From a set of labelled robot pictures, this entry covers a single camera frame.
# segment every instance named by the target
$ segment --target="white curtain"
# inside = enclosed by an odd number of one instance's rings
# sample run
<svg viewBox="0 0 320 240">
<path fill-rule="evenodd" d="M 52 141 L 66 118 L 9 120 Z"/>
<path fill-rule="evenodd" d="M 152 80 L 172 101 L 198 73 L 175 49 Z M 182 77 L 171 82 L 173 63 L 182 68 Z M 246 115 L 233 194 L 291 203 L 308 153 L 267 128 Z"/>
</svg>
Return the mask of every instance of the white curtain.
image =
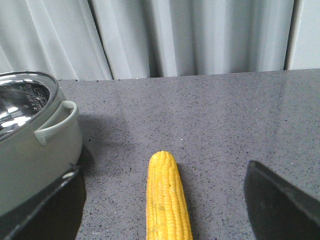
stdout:
<svg viewBox="0 0 320 240">
<path fill-rule="evenodd" d="M 1 0 L 0 72 L 109 80 L 283 70 L 293 7 L 294 0 Z"/>
</svg>

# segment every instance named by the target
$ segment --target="speckled countertop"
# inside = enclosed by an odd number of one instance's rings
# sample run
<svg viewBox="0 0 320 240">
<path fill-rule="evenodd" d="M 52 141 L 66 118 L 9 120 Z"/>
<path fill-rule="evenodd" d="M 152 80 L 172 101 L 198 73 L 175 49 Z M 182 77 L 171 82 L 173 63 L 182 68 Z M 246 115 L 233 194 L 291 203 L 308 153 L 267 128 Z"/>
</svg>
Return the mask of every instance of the speckled countertop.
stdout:
<svg viewBox="0 0 320 240">
<path fill-rule="evenodd" d="M 144 240 L 151 155 L 178 163 L 195 240 L 255 239 L 243 184 L 261 161 L 320 200 L 320 69 L 59 82 L 80 108 L 77 240 Z"/>
</svg>

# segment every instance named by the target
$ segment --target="stainless steel pot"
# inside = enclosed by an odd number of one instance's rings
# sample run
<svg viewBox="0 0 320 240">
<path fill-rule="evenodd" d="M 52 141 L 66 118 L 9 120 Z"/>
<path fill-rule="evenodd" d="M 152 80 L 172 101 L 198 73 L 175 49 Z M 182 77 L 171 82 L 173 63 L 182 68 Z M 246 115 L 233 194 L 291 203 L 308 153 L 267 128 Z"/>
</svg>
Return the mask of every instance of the stainless steel pot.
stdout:
<svg viewBox="0 0 320 240">
<path fill-rule="evenodd" d="M 0 74 L 0 216 L 77 163 L 79 110 L 50 75 Z"/>
</svg>

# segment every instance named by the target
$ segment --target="yellow corn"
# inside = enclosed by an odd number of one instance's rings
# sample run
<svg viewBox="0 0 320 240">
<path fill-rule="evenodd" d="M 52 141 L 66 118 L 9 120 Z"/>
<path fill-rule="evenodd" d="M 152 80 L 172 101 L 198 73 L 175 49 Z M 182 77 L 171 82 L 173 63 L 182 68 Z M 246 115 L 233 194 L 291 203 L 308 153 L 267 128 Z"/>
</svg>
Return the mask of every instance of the yellow corn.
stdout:
<svg viewBox="0 0 320 240">
<path fill-rule="evenodd" d="M 174 156 L 167 151 L 155 153 L 149 162 L 146 239 L 193 239 L 177 163 Z"/>
</svg>

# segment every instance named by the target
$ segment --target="pot rim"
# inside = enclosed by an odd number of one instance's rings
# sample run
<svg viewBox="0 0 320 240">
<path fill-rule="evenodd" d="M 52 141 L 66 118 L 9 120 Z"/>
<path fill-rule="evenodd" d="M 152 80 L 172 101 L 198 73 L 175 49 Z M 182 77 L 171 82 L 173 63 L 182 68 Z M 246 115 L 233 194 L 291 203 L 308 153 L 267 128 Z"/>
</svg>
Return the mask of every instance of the pot rim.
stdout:
<svg viewBox="0 0 320 240">
<path fill-rule="evenodd" d="M 13 131 L 8 132 L 5 135 L 1 136 L 0 143 L 6 139 L 12 137 L 13 135 L 17 134 L 22 129 L 25 129 L 27 126 L 29 126 L 35 120 L 37 120 L 39 117 L 41 117 L 43 115 L 43 113 L 54 102 L 54 100 L 56 99 L 56 97 L 58 95 L 58 91 L 59 91 L 58 81 L 52 75 L 45 73 L 45 72 L 41 72 L 41 71 L 23 70 L 23 71 L 8 71 L 8 72 L 0 73 L 0 82 L 5 77 L 8 77 L 8 78 L 13 77 L 14 78 L 15 76 L 18 76 L 18 75 L 19 75 L 19 77 L 21 76 L 21 77 L 25 77 L 26 79 L 28 78 L 31 80 L 38 81 L 40 84 L 45 86 L 49 90 L 49 99 L 48 99 L 47 103 L 44 105 L 44 107 L 39 112 L 37 112 L 35 115 L 33 115 L 32 118 L 30 120 L 28 120 L 24 125 L 22 125 L 16 129 L 14 129 Z"/>
</svg>

